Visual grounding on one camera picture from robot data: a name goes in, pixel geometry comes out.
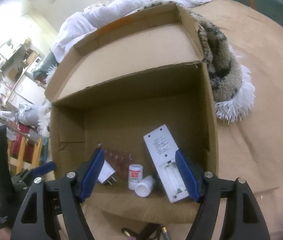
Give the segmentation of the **white USB charger plug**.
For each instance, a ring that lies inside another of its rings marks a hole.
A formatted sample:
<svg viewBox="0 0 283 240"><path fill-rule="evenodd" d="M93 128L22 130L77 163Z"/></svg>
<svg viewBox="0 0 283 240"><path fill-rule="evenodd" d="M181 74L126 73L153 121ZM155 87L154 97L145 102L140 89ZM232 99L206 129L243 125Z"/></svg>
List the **white USB charger plug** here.
<svg viewBox="0 0 283 240"><path fill-rule="evenodd" d="M113 185L113 183L117 181L116 178L114 178L115 174L115 169L105 160L98 177L98 182L101 185Z"/></svg>

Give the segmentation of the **small silver metal cylinder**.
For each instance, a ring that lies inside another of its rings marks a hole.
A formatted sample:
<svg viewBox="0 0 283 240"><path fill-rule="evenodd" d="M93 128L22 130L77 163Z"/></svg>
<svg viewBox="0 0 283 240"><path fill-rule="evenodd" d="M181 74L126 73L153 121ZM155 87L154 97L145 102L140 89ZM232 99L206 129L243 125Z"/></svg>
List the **small silver metal cylinder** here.
<svg viewBox="0 0 283 240"><path fill-rule="evenodd" d="M161 236L163 240L170 240L170 235L169 232L167 230L167 228L165 226L161 227Z"/></svg>

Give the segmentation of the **dark red blister pack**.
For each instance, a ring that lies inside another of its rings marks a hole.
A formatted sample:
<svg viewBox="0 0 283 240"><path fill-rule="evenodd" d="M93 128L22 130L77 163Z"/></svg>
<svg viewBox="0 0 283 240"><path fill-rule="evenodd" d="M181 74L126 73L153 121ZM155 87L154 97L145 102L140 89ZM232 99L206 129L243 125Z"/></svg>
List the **dark red blister pack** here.
<svg viewBox="0 0 283 240"><path fill-rule="evenodd" d="M133 157L130 152L120 152L110 149L103 144L98 144L105 155L105 160L115 169L120 179L128 181L129 166L133 164Z"/></svg>

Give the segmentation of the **white bottle red label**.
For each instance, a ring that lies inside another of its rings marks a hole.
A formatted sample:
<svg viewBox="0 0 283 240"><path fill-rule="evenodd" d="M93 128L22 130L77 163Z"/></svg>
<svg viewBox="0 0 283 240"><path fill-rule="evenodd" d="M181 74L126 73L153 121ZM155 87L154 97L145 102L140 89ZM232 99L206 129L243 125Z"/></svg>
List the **white bottle red label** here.
<svg viewBox="0 0 283 240"><path fill-rule="evenodd" d="M141 164L131 164L129 166L128 188L134 190L136 185L142 181L143 166Z"/></svg>

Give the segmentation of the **white pill bottle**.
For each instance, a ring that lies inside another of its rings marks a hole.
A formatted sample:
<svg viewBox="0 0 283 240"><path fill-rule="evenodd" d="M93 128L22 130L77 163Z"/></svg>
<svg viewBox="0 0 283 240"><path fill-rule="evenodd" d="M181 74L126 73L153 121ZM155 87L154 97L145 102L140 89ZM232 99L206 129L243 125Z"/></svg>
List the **white pill bottle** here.
<svg viewBox="0 0 283 240"><path fill-rule="evenodd" d="M155 186L156 180L153 176L147 176L135 186L135 193L141 198L148 197Z"/></svg>

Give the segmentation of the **white remote control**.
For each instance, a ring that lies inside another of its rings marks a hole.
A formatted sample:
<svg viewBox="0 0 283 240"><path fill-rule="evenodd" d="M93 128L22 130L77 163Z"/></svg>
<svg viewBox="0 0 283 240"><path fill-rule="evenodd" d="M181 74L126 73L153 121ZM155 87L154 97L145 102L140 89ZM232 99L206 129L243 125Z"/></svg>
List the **white remote control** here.
<svg viewBox="0 0 283 240"><path fill-rule="evenodd" d="M169 201L175 203L187 198L189 194L175 161L178 146L167 126L146 134L144 141Z"/></svg>

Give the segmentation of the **wooden chair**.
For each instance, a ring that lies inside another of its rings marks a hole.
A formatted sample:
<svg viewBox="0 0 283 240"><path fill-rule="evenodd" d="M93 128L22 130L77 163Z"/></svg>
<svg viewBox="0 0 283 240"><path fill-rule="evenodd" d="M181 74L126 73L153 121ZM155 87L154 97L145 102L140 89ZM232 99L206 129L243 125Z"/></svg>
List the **wooden chair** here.
<svg viewBox="0 0 283 240"><path fill-rule="evenodd" d="M35 128L18 124L15 140L7 140L8 165L11 174L40 166L43 137Z"/></svg>

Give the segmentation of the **grey stuffed bag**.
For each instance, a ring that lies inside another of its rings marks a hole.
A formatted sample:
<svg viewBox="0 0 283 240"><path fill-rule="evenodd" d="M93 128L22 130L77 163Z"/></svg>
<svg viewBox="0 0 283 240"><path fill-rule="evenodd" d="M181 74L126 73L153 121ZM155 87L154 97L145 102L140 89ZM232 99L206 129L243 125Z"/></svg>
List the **grey stuffed bag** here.
<svg viewBox="0 0 283 240"><path fill-rule="evenodd" d="M39 108L32 104L19 104L18 120L27 126L37 126L39 123Z"/></svg>

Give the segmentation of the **open cardboard box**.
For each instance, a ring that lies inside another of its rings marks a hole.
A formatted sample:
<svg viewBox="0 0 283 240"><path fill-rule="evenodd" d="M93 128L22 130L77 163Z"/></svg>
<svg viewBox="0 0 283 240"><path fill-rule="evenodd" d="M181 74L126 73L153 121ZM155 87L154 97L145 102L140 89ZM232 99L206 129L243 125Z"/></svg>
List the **open cardboard box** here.
<svg viewBox="0 0 283 240"><path fill-rule="evenodd" d="M144 135L166 125L195 163L218 171L215 107L199 26L168 3L116 20L75 44L45 95L57 178L98 144L132 155L153 174Z"/></svg>

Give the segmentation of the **furry black white blanket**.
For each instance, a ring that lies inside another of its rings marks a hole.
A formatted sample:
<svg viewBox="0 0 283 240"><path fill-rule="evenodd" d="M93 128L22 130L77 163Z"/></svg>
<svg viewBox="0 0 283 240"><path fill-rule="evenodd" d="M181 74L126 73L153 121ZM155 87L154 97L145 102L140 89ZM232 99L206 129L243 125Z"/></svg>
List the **furry black white blanket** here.
<svg viewBox="0 0 283 240"><path fill-rule="evenodd" d="M185 10L198 23L203 63L208 69L216 116L227 122L241 121L254 107L255 87L249 68L239 64L233 47L217 25L174 1L149 3L129 15L168 4Z"/></svg>

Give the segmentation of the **white crumpled duvet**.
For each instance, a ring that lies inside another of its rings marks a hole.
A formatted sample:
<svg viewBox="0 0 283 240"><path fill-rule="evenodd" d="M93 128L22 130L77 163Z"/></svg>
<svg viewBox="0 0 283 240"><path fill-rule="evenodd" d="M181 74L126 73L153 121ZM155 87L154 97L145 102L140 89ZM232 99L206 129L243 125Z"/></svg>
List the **white crumpled duvet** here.
<svg viewBox="0 0 283 240"><path fill-rule="evenodd" d="M70 49L87 35L133 12L173 2L186 8L194 8L212 0L112 0L86 7L82 12L69 16L60 27L55 44L50 49L60 63Z"/></svg>

